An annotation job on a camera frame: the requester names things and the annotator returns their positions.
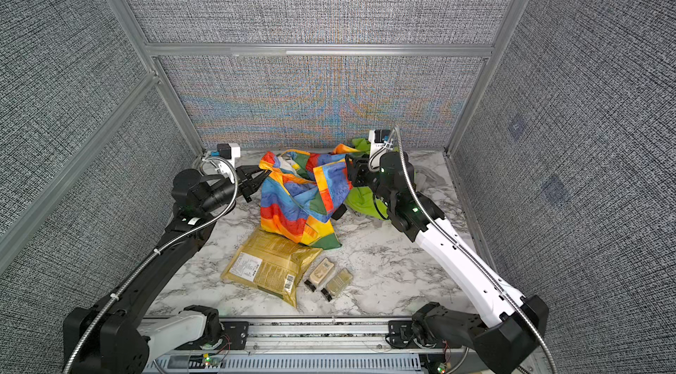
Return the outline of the rainbow coloured cloth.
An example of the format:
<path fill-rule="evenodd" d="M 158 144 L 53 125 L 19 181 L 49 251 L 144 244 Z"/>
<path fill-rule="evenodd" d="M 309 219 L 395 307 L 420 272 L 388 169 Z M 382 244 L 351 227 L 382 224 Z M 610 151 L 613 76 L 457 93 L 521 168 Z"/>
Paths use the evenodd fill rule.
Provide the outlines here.
<path fill-rule="evenodd" d="M 353 188 L 346 158 L 359 153 L 345 144 L 328 153 L 267 152 L 259 163 L 269 173 L 261 188 L 261 228 L 307 247 L 340 248 L 332 216 Z"/>

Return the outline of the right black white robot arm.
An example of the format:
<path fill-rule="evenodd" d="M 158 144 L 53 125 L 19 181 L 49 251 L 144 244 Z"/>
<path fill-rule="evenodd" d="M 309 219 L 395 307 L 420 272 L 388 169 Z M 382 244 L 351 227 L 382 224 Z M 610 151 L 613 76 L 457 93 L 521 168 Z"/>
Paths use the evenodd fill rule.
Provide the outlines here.
<path fill-rule="evenodd" d="M 458 312 L 428 303 L 411 318 L 415 342 L 471 349 L 495 373 L 518 370 L 543 347 L 547 305 L 537 296 L 526 298 L 468 247 L 440 207 L 417 191 L 406 154 L 389 151 L 377 167 L 368 157 L 347 157 L 346 166 L 351 185 L 368 187 L 383 201 L 395 229 L 427 252 L 475 308 Z"/>

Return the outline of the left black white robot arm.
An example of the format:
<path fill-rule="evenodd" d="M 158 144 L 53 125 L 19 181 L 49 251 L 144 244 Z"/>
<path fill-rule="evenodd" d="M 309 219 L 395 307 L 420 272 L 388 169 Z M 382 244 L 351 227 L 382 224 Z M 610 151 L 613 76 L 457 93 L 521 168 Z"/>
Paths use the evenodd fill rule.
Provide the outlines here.
<path fill-rule="evenodd" d="M 140 373 L 186 343 L 218 340 L 217 313 L 201 306 L 145 331 L 140 326 L 160 291 L 206 245 L 220 217 L 234 210 L 239 197 L 250 201 L 269 177 L 257 166 L 224 164 L 224 174 L 186 169 L 174 177 L 173 218 L 158 244 L 107 296 L 64 320 L 63 372 Z"/>

